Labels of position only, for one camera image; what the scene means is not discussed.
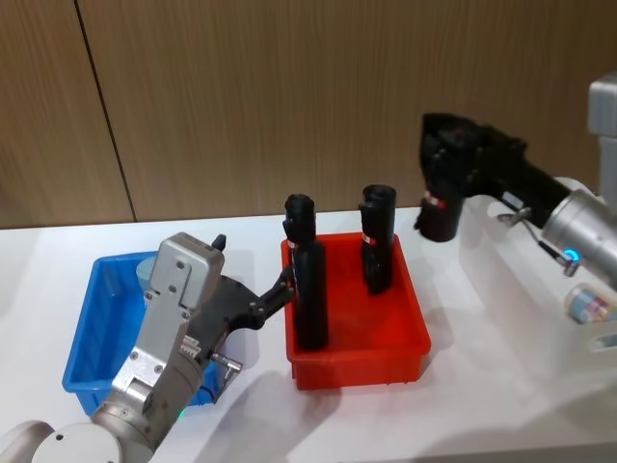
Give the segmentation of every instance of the wooden wall panel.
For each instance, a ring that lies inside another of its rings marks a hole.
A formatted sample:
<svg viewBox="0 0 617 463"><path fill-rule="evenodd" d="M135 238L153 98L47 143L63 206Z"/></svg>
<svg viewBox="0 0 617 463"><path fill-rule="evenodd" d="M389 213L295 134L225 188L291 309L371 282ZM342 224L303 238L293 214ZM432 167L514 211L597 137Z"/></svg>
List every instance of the wooden wall panel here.
<svg viewBox="0 0 617 463"><path fill-rule="evenodd" d="M587 88L617 68L611 0L79 0L139 220L417 204L420 116L525 138L595 185Z"/></svg>
<svg viewBox="0 0 617 463"><path fill-rule="evenodd" d="M0 2L0 228L133 220L71 0Z"/></svg>

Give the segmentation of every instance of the blue plastic bin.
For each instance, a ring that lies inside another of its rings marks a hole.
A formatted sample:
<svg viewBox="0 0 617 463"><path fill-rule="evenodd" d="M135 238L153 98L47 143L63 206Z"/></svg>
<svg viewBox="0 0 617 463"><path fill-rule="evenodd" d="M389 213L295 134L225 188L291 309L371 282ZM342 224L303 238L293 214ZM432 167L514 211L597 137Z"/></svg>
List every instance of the blue plastic bin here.
<svg viewBox="0 0 617 463"><path fill-rule="evenodd" d="M88 283L73 346L62 380L65 390L76 393L84 411L91 416L112 389L112 381L135 346L146 304L135 270L139 262L155 252L98 259ZM214 364L203 374L203 385L214 395L220 389ZM190 405L211 403L201 390Z"/></svg>

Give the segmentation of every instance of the blue led light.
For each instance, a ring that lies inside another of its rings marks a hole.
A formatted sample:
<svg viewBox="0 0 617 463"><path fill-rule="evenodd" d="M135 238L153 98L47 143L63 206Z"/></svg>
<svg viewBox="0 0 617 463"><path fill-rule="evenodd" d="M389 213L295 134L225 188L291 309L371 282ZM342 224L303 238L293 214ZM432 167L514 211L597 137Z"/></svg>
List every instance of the blue led light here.
<svg viewBox="0 0 617 463"><path fill-rule="evenodd" d="M563 254L565 254L570 260L578 262L580 260L580 254L572 248L567 248Z"/></svg>

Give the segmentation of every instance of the red plastic bin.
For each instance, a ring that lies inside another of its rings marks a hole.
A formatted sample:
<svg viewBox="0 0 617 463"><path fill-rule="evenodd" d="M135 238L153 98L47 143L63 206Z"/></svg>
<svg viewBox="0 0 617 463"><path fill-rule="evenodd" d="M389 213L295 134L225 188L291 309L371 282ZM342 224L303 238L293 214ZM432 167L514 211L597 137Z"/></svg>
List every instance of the red plastic bin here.
<svg viewBox="0 0 617 463"><path fill-rule="evenodd" d="M326 248L329 344L303 351L293 328L294 302L285 306L287 359L301 391L368 384L407 383L420 376L431 348L398 236L392 286L371 296L362 280L362 234L317 236ZM282 263L290 263L285 240Z"/></svg>

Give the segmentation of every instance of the white label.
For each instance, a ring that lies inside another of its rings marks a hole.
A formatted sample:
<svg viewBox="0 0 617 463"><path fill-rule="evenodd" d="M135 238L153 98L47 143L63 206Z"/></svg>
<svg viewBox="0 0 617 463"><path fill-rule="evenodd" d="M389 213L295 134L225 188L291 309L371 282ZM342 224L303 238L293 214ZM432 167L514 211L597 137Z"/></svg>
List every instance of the white label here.
<svg viewBox="0 0 617 463"><path fill-rule="evenodd" d="M501 196L501 200L504 201L505 203L510 204L512 207L514 207L517 210L520 210L523 208L524 203L517 198L516 196L514 196L512 193L506 191L503 193L503 195Z"/></svg>

